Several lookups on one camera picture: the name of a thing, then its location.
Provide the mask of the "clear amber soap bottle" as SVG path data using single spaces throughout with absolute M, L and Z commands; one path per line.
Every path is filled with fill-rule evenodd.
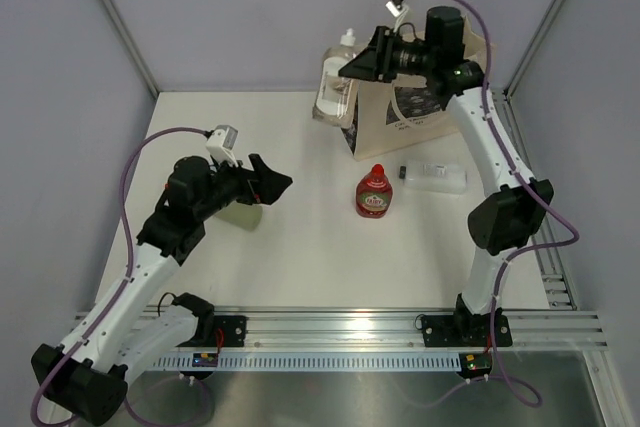
M 341 129 L 348 128 L 353 120 L 353 110 L 349 108 L 353 80 L 341 77 L 339 71 L 356 56 L 355 44 L 354 30 L 349 28 L 336 46 L 326 50 L 312 108 L 313 119 Z

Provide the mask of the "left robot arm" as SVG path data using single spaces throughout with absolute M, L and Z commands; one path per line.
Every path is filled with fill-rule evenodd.
M 132 330 L 156 292 L 179 271 L 205 236 L 205 223 L 230 204 L 271 205 L 292 185 L 257 154 L 251 166 L 198 156 L 174 165 L 152 215 L 129 242 L 120 278 L 57 346 L 41 345 L 31 364 L 47 400 L 94 426 L 109 421 L 128 389 L 159 357 L 178 346 L 216 339 L 215 308 L 179 295 L 149 325 Z

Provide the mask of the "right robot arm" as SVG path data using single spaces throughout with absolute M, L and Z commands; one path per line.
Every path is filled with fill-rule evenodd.
M 507 136 L 489 94 L 492 49 L 482 61 L 465 53 L 466 22 L 459 9 L 436 6 L 426 14 L 425 32 L 406 40 L 397 26 L 378 26 L 340 76 L 390 83 L 398 76 L 425 79 L 440 108 L 457 125 L 470 150 L 484 199 L 467 217 L 475 252 L 469 279 L 450 314 L 427 315 L 420 331 L 428 347 L 497 347 L 512 343 L 501 307 L 504 277 L 513 260 L 533 250 L 534 236 L 550 207 L 554 189 L 539 180 Z

